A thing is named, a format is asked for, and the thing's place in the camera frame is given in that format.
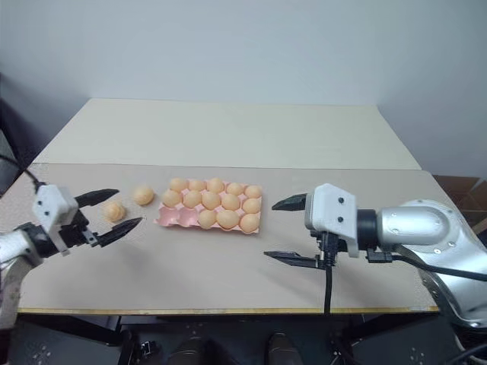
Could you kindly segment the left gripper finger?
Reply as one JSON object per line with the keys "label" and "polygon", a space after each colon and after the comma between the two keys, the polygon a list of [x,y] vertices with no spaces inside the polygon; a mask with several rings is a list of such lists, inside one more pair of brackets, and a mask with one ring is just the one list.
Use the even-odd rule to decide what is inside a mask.
{"label": "left gripper finger", "polygon": [[133,229],[135,229],[141,221],[142,217],[136,217],[113,226],[109,232],[104,233],[101,236],[97,236],[97,245],[100,247],[105,247],[116,242],[117,240],[122,239]]}
{"label": "left gripper finger", "polygon": [[101,202],[105,202],[117,193],[119,193],[118,189],[100,189],[79,195],[75,197],[75,201],[79,208],[95,206]]}

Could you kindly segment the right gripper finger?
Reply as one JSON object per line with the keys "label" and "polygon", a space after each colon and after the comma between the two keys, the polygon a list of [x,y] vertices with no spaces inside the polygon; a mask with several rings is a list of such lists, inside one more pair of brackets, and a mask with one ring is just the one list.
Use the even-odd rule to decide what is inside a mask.
{"label": "right gripper finger", "polygon": [[316,258],[303,257],[296,252],[284,252],[284,251],[265,251],[265,256],[276,259],[286,265],[296,267],[318,267],[319,263]]}
{"label": "right gripper finger", "polygon": [[293,195],[276,202],[273,211],[303,211],[306,206],[307,193]]}

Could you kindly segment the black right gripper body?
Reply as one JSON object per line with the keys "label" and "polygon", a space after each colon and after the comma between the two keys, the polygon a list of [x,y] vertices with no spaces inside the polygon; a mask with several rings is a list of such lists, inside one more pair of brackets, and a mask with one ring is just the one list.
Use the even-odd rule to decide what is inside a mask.
{"label": "black right gripper body", "polygon": [[320,251],[315,256],[316,267],[333,267],[338,253],[347,251],[346,242],[334,233],[312,230],[311,236],[316,239]]}

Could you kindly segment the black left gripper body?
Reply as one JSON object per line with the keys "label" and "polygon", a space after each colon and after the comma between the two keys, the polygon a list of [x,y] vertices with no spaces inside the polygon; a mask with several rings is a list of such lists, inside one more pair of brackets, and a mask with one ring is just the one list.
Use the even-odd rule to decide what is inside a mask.
{"label": "black left gripper body", "polygon": [[89,223],[81,210],[78,210],[70,224],[61,226],[59,235],[64,244],[68,248],[81,245],[96,246],[98,244],[97,234],[88,229]]}

